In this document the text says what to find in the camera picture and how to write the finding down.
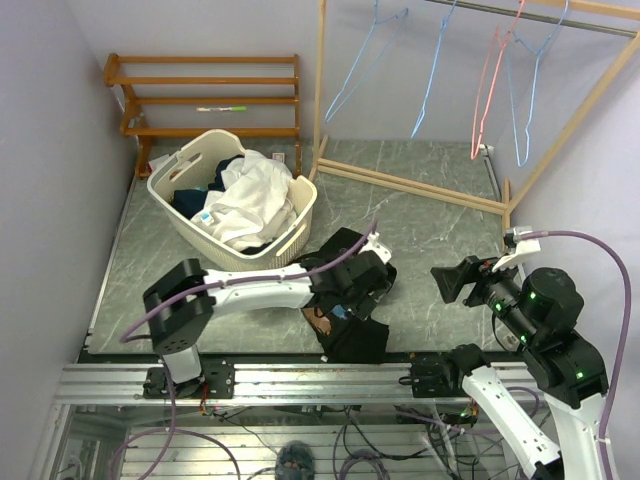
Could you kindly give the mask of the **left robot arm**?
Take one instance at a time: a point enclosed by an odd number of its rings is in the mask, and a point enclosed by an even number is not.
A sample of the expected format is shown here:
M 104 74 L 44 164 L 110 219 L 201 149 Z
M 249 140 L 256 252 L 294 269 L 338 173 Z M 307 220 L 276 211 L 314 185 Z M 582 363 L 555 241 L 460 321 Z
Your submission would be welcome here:
M 329 361 L 377 364 L 389 328 L 371 315 L 396 278 L 387 254 L 366 249 L 337 265 L 318 253 L 259 272 L 205 270 L 185 260 L 143 294 L 153 351 L 165 364 L 150 370 L 144 395 L 231 397 L 231 370 L 204 366 L 196 344 L 211 319 L 266 308 L 301 311 Z

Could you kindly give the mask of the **blue hanger holding black shirt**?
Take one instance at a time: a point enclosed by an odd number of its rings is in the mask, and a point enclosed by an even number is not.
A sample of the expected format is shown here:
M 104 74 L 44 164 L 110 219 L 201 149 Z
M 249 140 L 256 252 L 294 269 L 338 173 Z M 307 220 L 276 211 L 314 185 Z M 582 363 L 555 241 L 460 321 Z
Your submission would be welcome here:
M 417 134 L 419 133 L 419 131 L 421 129 L 422 123 L 423 123 L 423 121 L 424 121 L 424 119 L 425 119 L 425 117 L 427 115 L 429 98 L 430 98 L 430 95 L 431 95 L 431 92 L 432 92 L 433 83 L 434 83 L 434 79 L 435 79 L 435 75 L 436 75 L 436 71 L 437 71 L 437 66 L 438 66 L 439 57 L 440 57 L 440 53 L 441 53 L 441 47 L 442 47 L 442 43 L 443 43 L 443 38 L 445 36 L 446 30 L 448 28 L 449 21 L 450 21 L 453 13 L 455 11 L 456 6 L 457 6 L 457 1 L 452 1 L 449 10 L 447 11 L 447 13 L 441 19 L 439 32 L 438 32 L 438 37 L 437 37 L 437 42 L 436 42 L 436 46 L 435 46 L 435 50 L 434 50 L 434 56 L 433 56 L 433 60 L 432 60 L 432 64 L 431 64 L 431 69 L 429 71 L 429 76 L 428 76 L 428 79 L 427 79 L 426 89 L 425 89 L 425 92 L 424 92 L 424 96 L 423 96 L 423 99 L 422 99 L 420 110 L 418 112 L 414 127 L 413 127 L 411 135 L 410 135 L 411 139 L 414 139 L 417 136 Z

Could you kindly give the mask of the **black t shirt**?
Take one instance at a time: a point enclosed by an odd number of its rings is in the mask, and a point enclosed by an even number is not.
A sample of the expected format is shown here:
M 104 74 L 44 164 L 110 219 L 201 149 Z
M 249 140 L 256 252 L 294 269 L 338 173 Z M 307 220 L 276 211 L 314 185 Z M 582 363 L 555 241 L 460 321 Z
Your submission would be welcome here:
M 364 248 L 310 277 L 312 299 L 301 312 L 327 360 L 344 364 L 384 361 L 389 326 L 371 314 L 392 289 L 397 269 Z

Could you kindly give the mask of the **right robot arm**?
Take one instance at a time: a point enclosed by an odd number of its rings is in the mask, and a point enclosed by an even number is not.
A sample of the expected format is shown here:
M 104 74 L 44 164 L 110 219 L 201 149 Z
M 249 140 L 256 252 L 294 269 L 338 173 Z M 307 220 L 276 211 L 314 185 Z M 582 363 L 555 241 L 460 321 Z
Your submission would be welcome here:
M 460 345 L 433 363 L 411 367 L 401 383 L 416 398 L 468 395 L 507 442 L 529 479 L 611 479 L 602 418 L 609 382 L 597 349 L 575 329 L 584 306 L 569 275 L 538 268 L 523 284 L 504 259 L 469 256 L 431 274 L 442 300 L 454 302 L 465 286 L 463 303 L 486 306 L 519 343 L 519 352 L 558 429 L 551 440 L 502 384 L 482 349 Z

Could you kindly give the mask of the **pink wire hanger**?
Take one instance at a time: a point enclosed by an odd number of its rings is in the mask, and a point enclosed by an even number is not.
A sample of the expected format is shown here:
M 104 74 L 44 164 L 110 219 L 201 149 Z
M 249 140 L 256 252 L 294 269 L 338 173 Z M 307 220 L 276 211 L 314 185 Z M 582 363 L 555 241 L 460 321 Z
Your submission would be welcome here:
M 483 145 L 485 123 L 491 109 L 503 56 L 526 4 L 526 0 L 518 2 L 518 9 L 509 28 L 502 34 L 500 27 L 497 26 L 489 43 L 474 104 L 471 149 L 469 153 L 471 160 L 476 159 Z

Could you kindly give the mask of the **white t shirt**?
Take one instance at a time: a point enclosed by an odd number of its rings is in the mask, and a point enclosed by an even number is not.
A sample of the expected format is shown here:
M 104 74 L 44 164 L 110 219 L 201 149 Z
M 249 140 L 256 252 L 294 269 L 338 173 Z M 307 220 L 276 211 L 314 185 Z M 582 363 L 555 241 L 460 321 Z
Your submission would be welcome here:
M 292 174 L 283 163 L 248 149 L 216 178 L 224 190 L 209 192 L 190 222 L 227 247 L 256 255 L 297 219 L 288 198 Z

